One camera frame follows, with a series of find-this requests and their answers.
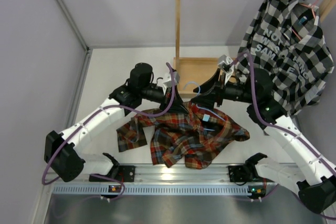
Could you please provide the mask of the blue wire hanger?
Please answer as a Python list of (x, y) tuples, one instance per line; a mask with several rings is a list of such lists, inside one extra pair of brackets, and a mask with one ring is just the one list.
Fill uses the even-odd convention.
[[(190, 84), (194, 84), (197, 86), (197, 93), (196, 93), (196, 96), (199, 96), (201, 94), (201, 86), (195, 82), (195, 81), (189, 81), (185, 84), (185, 86), (183, 87), (183, 90), (185, 90), (187, 88), (188, 85)], [(209, 120), (210, 120), (210, 115), (213, 115), (214, 117), (220, 119), (221, 121), (225, 122), (226, 120), (221, 117), (220, 115), (218, 115), (217, 113), (215, 113), (214, 111), (208, 109), (208, 108), (205, 108), (205, 107), (201, 107), (199, 105), (196, 104), (196, 107), (199, 109), (199, 110), (204, 110), (206, 111), (206, 113), (204, 113), (203, 115), (203, 118), (202, 120), (206, 123), (209, 123)]]

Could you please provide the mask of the red brown plaid shirt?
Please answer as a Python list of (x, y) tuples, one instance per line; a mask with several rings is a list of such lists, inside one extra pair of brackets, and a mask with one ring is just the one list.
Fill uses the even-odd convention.
[(119, 152), (147, 145), (144, 129), (152, 126), (150, 153), (153, 165), (164, 164), (170, 168), (184, 159), (187, 168), (205, 169), (231, 142), (249, 140), (249, 132), (224, 112), (211, 109), (226, 121), (210, 115), (209, 123), (206, 123), (202, 120), (206, 111), (199, 110), (191, 102), (184, 102), (184, 106), (189, 114), (166, 113), (151, 117), (160, 109), (136, 114), (116, 130)]

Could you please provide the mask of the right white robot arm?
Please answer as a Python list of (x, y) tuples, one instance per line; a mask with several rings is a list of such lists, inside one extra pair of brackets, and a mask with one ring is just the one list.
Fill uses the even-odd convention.
[(243, 165), (231, 166), (230, 179), (272, 180), (294, 193), (316, 214), (332, 206), (335, 203), (335, 164), (318, 152), (272, 98), (273, 82), (267, 72), (255, 69), (244, 84), (232, 83), (229, 79), (229, 73), (216, 70), (208, 81), (193, 90), (196, 97), (192, 102), (207, 109), (223, 100), (248, 103), (247, 113), (252, 121), (271, 136), (297, 166), (289, 167), (257, 153)]

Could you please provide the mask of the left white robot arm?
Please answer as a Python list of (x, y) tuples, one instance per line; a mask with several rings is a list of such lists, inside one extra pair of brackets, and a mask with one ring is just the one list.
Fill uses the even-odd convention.
[(138, 63), (124, 84), (112, 91), (93, 112), (73, 126), (51, 131), (46, 136), (44, 160), (47, 164), (42, 183), (49, 169), (63, 182), (71, 182), (80, 175), (101, 175), (106, 181), (117, 179), (119, 169), (108, 154), (84, 154), (85, 148), (107, 127), (126, 117), (130, 112), (157, 118), (167, 113), (187, 113), (178, 94), (178, 72), (168, 63), (169, 74), (162, 84), (153, 83), (153, 68)]

